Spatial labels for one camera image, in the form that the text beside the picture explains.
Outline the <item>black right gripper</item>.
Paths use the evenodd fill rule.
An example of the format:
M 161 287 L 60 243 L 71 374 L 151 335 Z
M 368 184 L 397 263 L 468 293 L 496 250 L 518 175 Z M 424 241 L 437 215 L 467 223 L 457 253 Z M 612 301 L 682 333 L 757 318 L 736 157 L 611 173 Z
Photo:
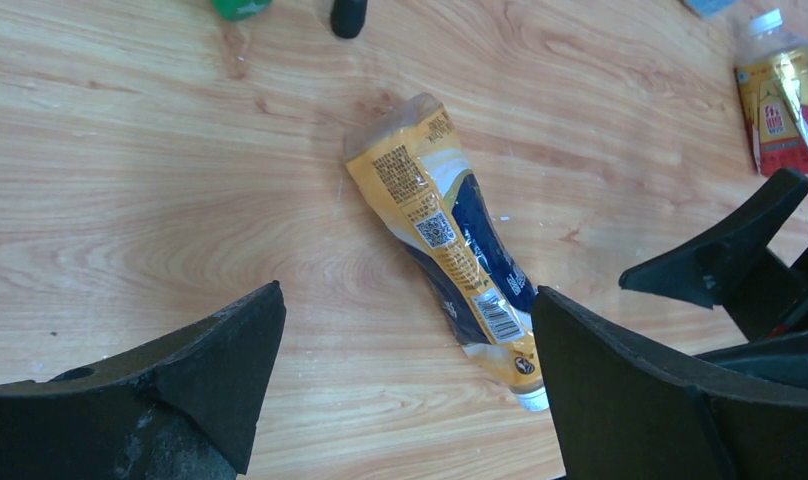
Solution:
M 697 358 L 808 390 L 808 247 L 791 265 L 767 248 L 807 194 L 808 177 L 782 168 L 708 230 L 625 270 L 619 286 L 705 308 L 722 304 L 743 335 L 759 341 Z

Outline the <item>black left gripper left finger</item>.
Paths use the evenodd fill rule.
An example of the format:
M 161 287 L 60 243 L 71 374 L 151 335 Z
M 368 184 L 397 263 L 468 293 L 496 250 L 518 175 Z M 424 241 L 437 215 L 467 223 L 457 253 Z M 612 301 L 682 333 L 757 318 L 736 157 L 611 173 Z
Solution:
M 0 479 L 247 473 L 286 317 L 278 282 L 45 382 L 0 385 Z

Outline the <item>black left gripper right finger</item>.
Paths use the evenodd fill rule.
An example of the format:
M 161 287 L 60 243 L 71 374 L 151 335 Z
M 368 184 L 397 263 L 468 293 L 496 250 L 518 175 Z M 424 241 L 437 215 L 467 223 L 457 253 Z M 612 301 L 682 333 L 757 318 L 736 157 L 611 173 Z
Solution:
M 808 479 L 808 390 L 729 370 L 548 287 L 533 309 L 570 479 Z

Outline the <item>yellow blue milk tea bottle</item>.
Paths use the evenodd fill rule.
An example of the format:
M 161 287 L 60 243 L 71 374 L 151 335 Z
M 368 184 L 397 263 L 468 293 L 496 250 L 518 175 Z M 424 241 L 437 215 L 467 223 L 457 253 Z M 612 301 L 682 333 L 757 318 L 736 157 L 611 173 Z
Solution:
M 344 164 L 430 282 L 466 356 L 523 408 L 547 410 L 535 288 L 494 228 L 443 103 L 420 93 L 350 133 Z

